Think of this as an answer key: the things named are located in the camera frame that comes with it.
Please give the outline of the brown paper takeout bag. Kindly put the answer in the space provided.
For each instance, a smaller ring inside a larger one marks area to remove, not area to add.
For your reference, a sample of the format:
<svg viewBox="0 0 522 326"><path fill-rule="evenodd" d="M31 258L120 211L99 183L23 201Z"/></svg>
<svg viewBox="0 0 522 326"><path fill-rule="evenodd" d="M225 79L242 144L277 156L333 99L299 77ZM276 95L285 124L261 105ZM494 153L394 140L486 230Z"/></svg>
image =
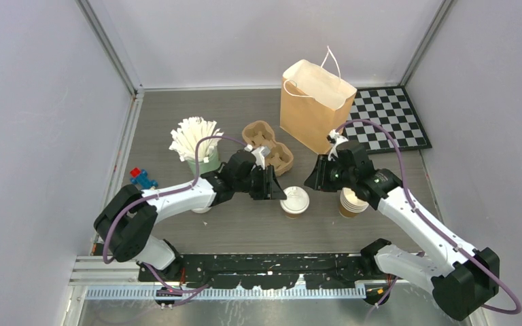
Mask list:
<svg viewBox="0 0 522 326"><path fill-rule="evenodd" d="M356 93L330 48L320 65L301 59L282 74L279 125L311 151L328 153L328 135L346 122Z"/></svg>

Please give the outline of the white plastic cup lid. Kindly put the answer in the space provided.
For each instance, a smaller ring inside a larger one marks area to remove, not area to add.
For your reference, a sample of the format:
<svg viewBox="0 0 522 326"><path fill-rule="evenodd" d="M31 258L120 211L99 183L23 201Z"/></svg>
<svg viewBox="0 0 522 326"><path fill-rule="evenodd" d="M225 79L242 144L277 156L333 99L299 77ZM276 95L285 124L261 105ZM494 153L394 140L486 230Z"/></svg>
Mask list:
<svg viewBox="0 0 522 326"><path fill-rule="evenodd" d="M308 193L298 186L291 186L284 189L287 195L286 200L280 200L281 208L290 212L305 212L310 204Z"/></svg>

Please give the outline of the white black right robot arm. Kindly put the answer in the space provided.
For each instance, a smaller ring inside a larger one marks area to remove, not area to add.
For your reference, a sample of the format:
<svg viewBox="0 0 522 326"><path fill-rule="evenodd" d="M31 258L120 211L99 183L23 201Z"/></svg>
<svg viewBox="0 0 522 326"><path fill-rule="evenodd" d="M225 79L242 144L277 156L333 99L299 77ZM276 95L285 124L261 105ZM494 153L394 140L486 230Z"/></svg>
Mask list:
<svg viewBox="0 0 522 326"><path fill-rule="evenodd" d="M360 251L368 278L392 274L432 295L438 307L462 321L495 297L500 258L490 248L476 249L433 216L392 171L375 168L363 145L341 141L319 154L304 185L321 192L348 188L391 219L424 251L423 257L379 238Z"/></svg>

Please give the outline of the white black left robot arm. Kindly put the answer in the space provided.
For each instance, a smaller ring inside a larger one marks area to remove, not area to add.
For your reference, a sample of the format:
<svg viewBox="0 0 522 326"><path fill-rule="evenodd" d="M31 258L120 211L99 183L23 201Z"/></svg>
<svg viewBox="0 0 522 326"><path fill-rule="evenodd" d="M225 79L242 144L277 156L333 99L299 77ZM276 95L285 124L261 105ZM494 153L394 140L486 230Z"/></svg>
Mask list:
<svg viewBox="0 0 522 326"><path fill-rule="evenodd" d="M167 241L152 236L154 226L186 211L227 202L235 193L247 193L254 200L285 200L274 167L265 161L269 153L265 146L247 146L196 181L162 189L122 187L94 221L104 253L112 253L118 262L148 263L163 280L175 280L181 263Z"/></svg>

